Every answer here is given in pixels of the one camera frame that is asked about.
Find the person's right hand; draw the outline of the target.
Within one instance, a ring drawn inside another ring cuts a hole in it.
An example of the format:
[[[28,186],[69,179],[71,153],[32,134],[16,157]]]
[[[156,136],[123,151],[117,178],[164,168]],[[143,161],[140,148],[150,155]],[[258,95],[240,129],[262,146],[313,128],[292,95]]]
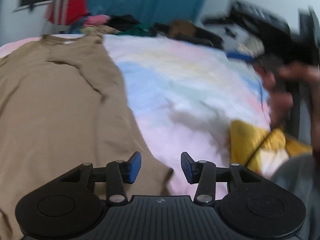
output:
[[[264,70],[261,64],[253,64],[253,68],[260,75],[263,87],[269,93],[268,105],[270,107],[271,124],[277,124],[293,107],[293,96],[288,92],[275,89],[276,79],[271,72]],[[311,89],[311,131],[319,133],[319,68],[300,62],[280,67],[280,77],[289,81],[302,81]]]

